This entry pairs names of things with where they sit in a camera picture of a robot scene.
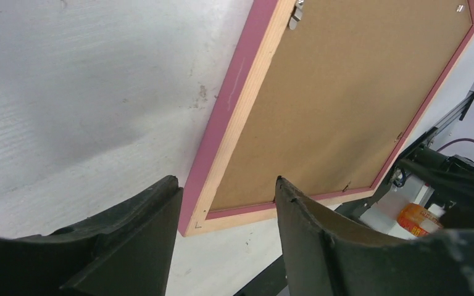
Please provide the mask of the pink picture frame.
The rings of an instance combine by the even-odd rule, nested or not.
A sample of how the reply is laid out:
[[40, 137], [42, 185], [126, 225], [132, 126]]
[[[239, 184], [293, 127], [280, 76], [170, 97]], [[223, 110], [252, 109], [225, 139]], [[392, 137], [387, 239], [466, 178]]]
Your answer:
[[[305, 2], [254, 1], [185, 182], [178, 225], [178, 231], [183, 236], [232, 228], [268, 220], [276, 216], [275, 183], [278, 176], [274, 182], [274, 200], [270, 204], [222, 212], [212, 212], [210, 206], [214, 198], [213, 191], [219, 184], [217, 172], [227, 167], [228, 154], [234, 149], [230, 134], [238, 129], [236, 123], [238, 118], [237, 108], [244, 106], [246, 99], [257, 94], [282, 34], [285, 30], [295, 29], [302, 20]], [[456, 61], [447, 72], [434, 96], [421, 106], [409, 129], [401, 137], [401, 141], [392, 157], [384, 165], [381, 175], [377, 177], [372, 187], [333, 193], [330, 196], [310, 196], [321, 204], [332, 205], [372, 195], [403, 150], [407, 138], [417, 126], [440, 87], [446, 81], [456, 63], [459, 62], [461, 55], [469, 47], [473, 37], [474, 32], [469, 37], [466, 46], [458, 54]]]

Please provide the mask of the orange labelled bottle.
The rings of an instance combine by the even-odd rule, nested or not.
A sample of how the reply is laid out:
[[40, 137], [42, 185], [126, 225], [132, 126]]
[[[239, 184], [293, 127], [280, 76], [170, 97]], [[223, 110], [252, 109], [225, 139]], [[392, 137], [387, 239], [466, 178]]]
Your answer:
[[408, 203], [400, 211], [396, 221], [415, 237], [427, 236], [444, 228], [437, 216], [415, 203]]

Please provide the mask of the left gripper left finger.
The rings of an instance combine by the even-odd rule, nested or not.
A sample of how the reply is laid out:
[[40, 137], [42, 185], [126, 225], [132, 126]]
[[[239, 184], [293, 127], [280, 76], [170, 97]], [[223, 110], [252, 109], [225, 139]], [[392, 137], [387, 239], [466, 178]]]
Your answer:
[[0, 237], [0, 295], [164, 295], [182, 197], [168, 175], [47, 236]]

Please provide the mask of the brown cardboard backing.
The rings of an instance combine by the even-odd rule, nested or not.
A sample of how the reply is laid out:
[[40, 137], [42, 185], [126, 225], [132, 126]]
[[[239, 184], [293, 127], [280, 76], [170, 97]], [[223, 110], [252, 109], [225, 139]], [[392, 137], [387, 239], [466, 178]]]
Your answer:
[[368, 189], [474, 32], [474, 1], [306, 1], [238, 107], [212, 212]]

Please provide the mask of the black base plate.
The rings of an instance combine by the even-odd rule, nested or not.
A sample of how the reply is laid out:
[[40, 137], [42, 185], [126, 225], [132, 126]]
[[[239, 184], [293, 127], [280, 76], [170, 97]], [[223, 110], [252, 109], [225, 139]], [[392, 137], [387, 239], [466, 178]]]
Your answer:
[[[473, 101], [474, 91], [469, 91], [461, 103], [442, 117], [434, 127], [421, 135], [410, 147], [405, 149], [402, 155], [399, 156], [397, 165], [390, 170], [390, 173], [395, 173], [400, 168], [404, 170], [406, 178], [409, 178], [409, 175], [414, 172], [410, 164], [412, 161], [426, 167], [440, 167], [445, 156], [441, 156], [437, 148], [433, 147], [433, 144], [450, 127], [465, 118]], [[361, 223], [361, 215], [371, 209], [389, 191], [390, 186], [396, 183], [395, 177], [385, 177], [383, 188], [377, 190], [373, 196], [346, 202], [340, 205], [335, 212], [352, 219], [354, 222]], [[288, 293], [287, 285], [285, 261], [283, 256], [280, 256], [240, 289], [236, 295], [286, 295]]]

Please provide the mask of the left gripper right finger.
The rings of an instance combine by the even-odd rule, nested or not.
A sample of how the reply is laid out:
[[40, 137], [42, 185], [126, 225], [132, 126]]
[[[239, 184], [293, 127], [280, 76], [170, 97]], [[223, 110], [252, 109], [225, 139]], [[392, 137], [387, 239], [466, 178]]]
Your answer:
[[356, 223], [278, 177], [291, 295], [474, 295], [474, 229], [401, 239]]

